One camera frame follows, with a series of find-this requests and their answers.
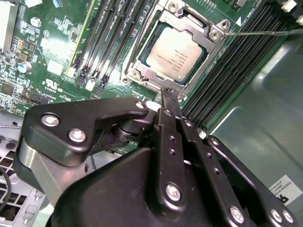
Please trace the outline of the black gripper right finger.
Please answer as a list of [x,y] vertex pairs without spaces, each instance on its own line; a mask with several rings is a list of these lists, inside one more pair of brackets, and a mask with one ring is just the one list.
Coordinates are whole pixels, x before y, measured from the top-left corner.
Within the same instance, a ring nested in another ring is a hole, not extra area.
[[169,90],[188,157],[205,189],[203,199],[214,227],[297,227],[292,212],[215,136],[201,139],[183,117],[178,91]]

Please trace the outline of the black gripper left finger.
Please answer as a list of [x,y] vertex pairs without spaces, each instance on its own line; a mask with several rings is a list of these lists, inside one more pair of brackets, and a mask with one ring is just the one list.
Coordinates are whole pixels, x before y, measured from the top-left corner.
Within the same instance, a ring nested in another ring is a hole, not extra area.
[[152,153],[154,212],[183,212],[185,165],[169,89],[154,111],[133,97],[39,105],[24,117],[13,167],[57,204],[69,186],[139,148]]

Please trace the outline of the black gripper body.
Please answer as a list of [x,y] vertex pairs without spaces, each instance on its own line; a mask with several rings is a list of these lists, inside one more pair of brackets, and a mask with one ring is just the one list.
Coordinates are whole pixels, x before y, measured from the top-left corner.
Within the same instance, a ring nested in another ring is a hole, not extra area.
[[196,171],[185,165],[187,205],[179,217],[155,215],[152,153],[139,148],[68,187],[51,215],[53,227],[222,227],[223,215]]

